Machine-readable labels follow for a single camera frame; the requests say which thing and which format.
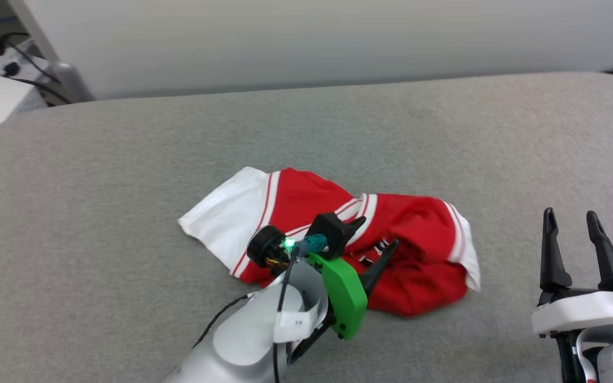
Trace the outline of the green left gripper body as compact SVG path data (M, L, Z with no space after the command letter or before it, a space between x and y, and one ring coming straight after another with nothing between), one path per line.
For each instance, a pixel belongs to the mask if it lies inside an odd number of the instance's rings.
M310 254L308 263L321 274L328 296L325 326L339 339L350 341L367 312L368 296L356 270L343 259L327 260Z

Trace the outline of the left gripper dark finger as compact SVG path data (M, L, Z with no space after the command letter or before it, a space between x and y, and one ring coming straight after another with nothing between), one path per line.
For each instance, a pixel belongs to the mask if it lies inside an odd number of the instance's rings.
M389 264L392 255L396 252L398 245L399 240L395 239L392 242L387 243L385 246L381 246L381 254L378 257L378 260L373 262L373 264L371 264L366 271L360 275L360 282L367 297L372 295L375 286L377 286L377 282L387 268L387 265Z
M349 223L349 230L347 232L347 234L350 236L348 236L348 241L346 246L351 246L353 243L357 242L360 237L362 237L362 235L365 233L365 231L367 230L367 217L365 215L361 215L360 217L355 218L354 220L352 220Z

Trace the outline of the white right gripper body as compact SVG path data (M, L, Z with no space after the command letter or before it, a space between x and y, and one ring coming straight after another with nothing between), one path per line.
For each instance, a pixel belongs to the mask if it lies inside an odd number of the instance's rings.
M540 293L531 314L536 335L613 325L613 292L564 289L562 294Z

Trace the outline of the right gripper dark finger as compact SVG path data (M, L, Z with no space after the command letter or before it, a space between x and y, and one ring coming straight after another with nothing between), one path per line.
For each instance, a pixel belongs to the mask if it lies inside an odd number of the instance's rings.
M594 245L598 260L600 275L598 289L613 292L613 244L596 212L588 211L586 213L586 223L589 239Z
M543 211L540 266L540 289L544 292L556 292L572 286L572 278L565 271L564 262L560 255L559 243L557 241L558 234L559 226L554 209L548 207Z

